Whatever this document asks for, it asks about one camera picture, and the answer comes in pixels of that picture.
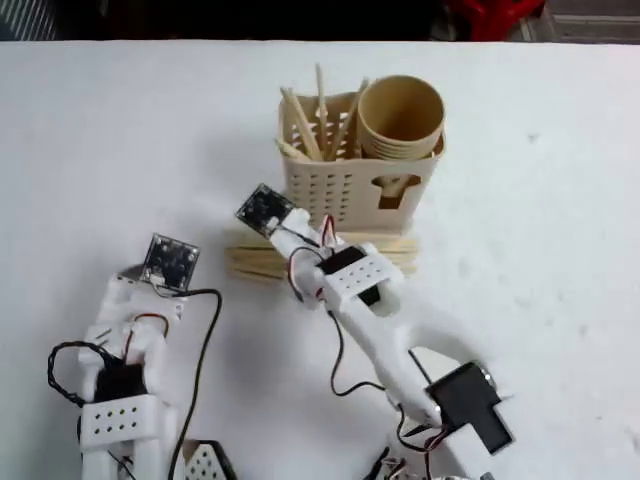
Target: black wire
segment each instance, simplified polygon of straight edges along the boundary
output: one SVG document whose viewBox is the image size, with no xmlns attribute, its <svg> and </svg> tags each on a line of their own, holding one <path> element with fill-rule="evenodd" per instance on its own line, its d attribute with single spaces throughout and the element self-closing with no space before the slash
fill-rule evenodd
<svg viewBox="0 0 640 480">
<path fill-rule="evenodd" d="M 218 298 L 218 304 L 216 305 L 216 310 L 213 314 L 213 319 L 211 320 L 209 329 L 207 330 L 207 333 L 204 336 L 204 341 L 202 342 L 202 349 L 200 350 L 200 358 L 198 358 L 198 366 L 196 367 L 196 375 L 193 383 L 193 395 L 191 397 L 191 405 L 189 406 L 189 411 L 187 412 L 187 416 L 184 420 L 182 431 L 180 432 L 180 436 L 178 437 L 176 446 L 173 450 L 173 455 L 171 456 L 171 464 L 169 467 L 168 480 L 173 480 L 173 474 L 176 470 L 176 464 L 178 463 L 178 456 L 180 455 L 180 448 L 182 447 L 182 443 L 184 442 L 185 436 L 187 435 L 187 430 L 189 428 L 189 423 L 191 422 L 191 417 L 193 416 L 193 412 L 196 409 L 196 401 L 198 399 L 198 389 L 200 388 L 200 373 L 202 372 L 202 364 L 204 363 L 204 356 L 205 356 L 205 353 L 207 352 L 207 346 L 209 345 L 209 340 L 211 339 L 213 328 L 216 326 L 216 323 L 218 322 L 218 317 L 220 316 L 220 311 L 222 310 L 222 294 L 215 288 L 189 290 L 184 293 L 176 293 L 172 295 L 173 298 L 185 298 L 185 297 L 193 297 L 195 295 L 205 295 L 205 294 L 215 295 Z"/>
<path fill-rule="evenodd" d="M 302 235 L 301 233 L 296 232 L 295 230 L 291 230 L 290 228 L 287 228 L 284 225 L 278 225 L 278 228 L 281 229 L 281 230 L 284 230 L 285 232 L 289 232 L 289 233 L 295 235 L 296 237 L 298 237 L 300 240 L 302 240 L 307 245 L 311 245 L 312 247 L 315 247 L 315 248 L 320 248 L 320 245 L 318 245 L 318 242 L 310 239 L 309 237 L 305 237 L 304 235 Z"/>
<path fill-rule="evenodd" d="M 133 476 L 133 473 L 131 473 L 131 470 L 129 470 L 129 468 L 125 465 L 125 463 L 120 460 L 118 457 L 116 457 L 113 453 L 109 452 L 107 450 L 107 453 L 111 456 L 111 458 L 113 458 L 116 462 L 118 462 L 118 465 L 121 468 L 124 468 L 124 470 L 127 472 L 127 475 L 129 475 L 133 480 L 136 480 L 136 477 Z"/>
<path fill-rule="evenodd" d="M 340 325 L 338 324 L 338 320 L 336 319 L 336 316 L 333 314 L 333 312 L 330 312 L 330 311 L 327 311 L 327 314 L 331 317 L 331 319 L 336 325 L 336 329 L 338 330 L 338 339 L 340 341 L 340 345 L 338 347 L 338 357 L 336 358 L 336 363 L 334 364 L 333 370 L 331 371 L 331 391 L 333 392 L 333 394 L 337 395 L 338 397 L 346 397 L 347 395 L 355 392 L 356 390 L 362 387 L 373 387 L 380 390 L 381 392 L 386 391 L 387 389 L 384 388 L 382 385 L 378 385 L 377 383 L 373 383 L 373 382 L 356 383 L 353 387 L 348 388 L 344 392 L 338 392 L 336 390 L 336 386 L 335 386 L 336 373 L 338 373 L 338 367 L 340 366 L 340 362 L 342 362 L 342 356 L 344 355 L 344 337 L 342 336 L 342 330 L 340 329 Z"/>
<path fill-rule="evenodd" d="M 369 473 L 367 473 L 367 475 L 362 480 L 375 480 L 378 476 L 378 473 L 380 473 L 380 469 L 382 468 L 382 461 L 386 458 L 388 454 L 389 454 L 389 447 L 385 447 L 385 449 L 382 451 L 380 456 L 374 462 Z"/>
<path fill-rule="evenodd" d="M 51 350 L 51 353 L 49 354 L 49 360 L 47 364 L 47 380 L 49 382 L 49 386 L 53 388 L 56 392 L 58 392 L 60 395 L 62 395 L 64 398 L 66 398 L 70 402 L 77 405 L 78 407 L 83 407 L 84 404 L 87 403 L 86 400 L 82 398 L 80 395 L 78 395 L 77 393 L 71 393 L 65 390 L 58 383 L 58 381 L 56 380 L 56 376 L 53 373 L 53 369 L 56 363 L 56 356 L 58 355 L 60 350 L 64 350 L 65 348 L 71 348 L 71 347 L 89 348 L 93 350 L 98 355 L 100 355 L 100 357 L 102 357 L 105 368 L 109 368 L 114 365 L 120 364 L 122 363 L 122 360 L 111 355 L 103 347 L 91 342 L 84 342 L 84 341 L 62 342 L 56 345 L 55 347 L 53 347 L 53 350 Z"/>
<path fill-rule="evenodd" d="M 289 285 L 291 285 L 291 289 L 293 290 L 293 293 L 296 296 L 296 298 L 298 299 L 298 301 L 304 302 L 304 298 L 302 296 L 302 292 L 300 292 L 300 290 L 298 290 L 293 285 L 293 273 L 294 273 L 293 272 L 293 257 L 295 257 L 296 253 L 298 253 L 300 250 L 306 250 L 308 252 L 314 253 L 320 259 L 320 262 L 324 261 L 324 257 L 322 255 L 320 255 L 320 253 L 318 253 L 317 250 L 314 250 L 313 248 L 305 247 L 303 245 L 301 247 L 296 247 L 293 250 L 293 252 L 291 252 L 291 255 L 289 255 L 289 258 L 287 259 L 287 281 L 289 282 Z"/>
<path fill-rule="evenodd" d="M 426 448 L 413 445 L 402 438 L 400 432 L 402 431 L 402 426 L 404 425 L 406 416 L 404 414 L 404 408 L 402 408 L 402 405 L 398 404 L 398 410 L 400 410 L 400 422 L 398 423 L 398 428 L 396 428 L 396 437 L 398 437 L 398 441 L 402 444 L 402 446 L 408 448 L 409 450 L 413 450 L 414 452 L 419 453 L 427 453 L 428 450 Z"/>
</svg>

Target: black circuit board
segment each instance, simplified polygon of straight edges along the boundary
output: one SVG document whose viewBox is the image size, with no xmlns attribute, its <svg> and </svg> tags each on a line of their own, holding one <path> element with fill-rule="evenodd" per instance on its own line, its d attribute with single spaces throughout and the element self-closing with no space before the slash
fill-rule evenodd
<svg viewBox="0 0 640 480">
<path fill-rule="evenodd" d="M 148 282 L 152 275 L 162 277 L 164 284 L 161 286 L 185 292 L 189 288 L 199 255 L 198 247 L 154 233 L 142 267 L 141 279 Z"/>
<path fill-rule="evenodd" d="M 280 224 L 294 208 L 293 203 L 262 183 L 236 212 L 236 217 L 268 238 L 274 230 L 274 227 L 269 225 L 271 219 L 277 218 L 277 224 Z"/>
</svg>

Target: white surface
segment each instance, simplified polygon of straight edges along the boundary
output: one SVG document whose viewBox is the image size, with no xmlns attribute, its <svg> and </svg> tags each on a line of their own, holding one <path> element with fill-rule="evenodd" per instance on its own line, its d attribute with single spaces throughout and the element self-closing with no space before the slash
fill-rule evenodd
<svg viewBox="0 0 640 480">
<path fill-rule="evenodd" d="M 407 73 L 445 100 L 411 281 L 504 359 L 525 404 L 519 459 L 496 480 L 635 478 L 640 49 L 203 42 L 0 44 L 0 476 L 79 478 L 79 411 L 47 386 L 46 358 L 83 336 L 154 231 L 202 247 L 192 285 L 226 296 L 190 435 L 221 440 L 242 479 L 368 471 L 391 427 L 383 395 L 334 398 L 330 319 L 284 285 L 227 279 L 222 259 L 245 196 L 283 184 L 278 87 L 313 92 L 316 61 L 327 94 Z M 183 408 L 212 309 L 193 299 L 170 335 Z M 347 339 L 339 386 L 371 372 Z"/>
</svg>

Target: perforated holder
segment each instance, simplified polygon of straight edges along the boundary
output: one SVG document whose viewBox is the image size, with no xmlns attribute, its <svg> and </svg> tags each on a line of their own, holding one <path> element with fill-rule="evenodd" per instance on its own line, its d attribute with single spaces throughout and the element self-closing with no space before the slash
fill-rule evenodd
<svg viewBox="0 0 640 480">
<path fill-rule="evenodd" d="M 160 408 L 160 400 L 154 395 L 85 405 L 80 436 L 83 450 L 158 437 L 162 425 Z"/>
<path fill-rule="evenodd" d="M 326 98 L 328 138 L 331 141 L 347 116 L 355 92 Z M 318 135 L 318 98 L 298 96 L 300 104 Z M 445 149 L 444 134 L 429 157 L 413 161 L 363 159 L 356 139 L 356 121 L 338 150 L 335 162 L 311 162 L 284 156 L 285 195 L 311 214 L 319 225 L 327 213 L 333 215 L 339 230 L 403 231 L 411 223 L 433 169 Z M 293 112 L 280 103 L 281 140 L 305 152 L 295 125 Z M 385 179 L 402 184 L 394 188 Z"/>
</svg>

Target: red object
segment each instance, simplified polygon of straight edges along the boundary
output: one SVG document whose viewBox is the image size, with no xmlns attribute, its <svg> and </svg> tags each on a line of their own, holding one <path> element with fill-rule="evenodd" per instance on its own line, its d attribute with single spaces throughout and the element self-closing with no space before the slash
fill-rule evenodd
<svg viewBox="0 0 640 480">
<path fill-rule="evenodd" d="M 509 30 L 524 17 L 541 13 L 544 0 L 447 0 L 452 12 L 471 23 L 471 40 L 503 40 Z"/>
</svg>

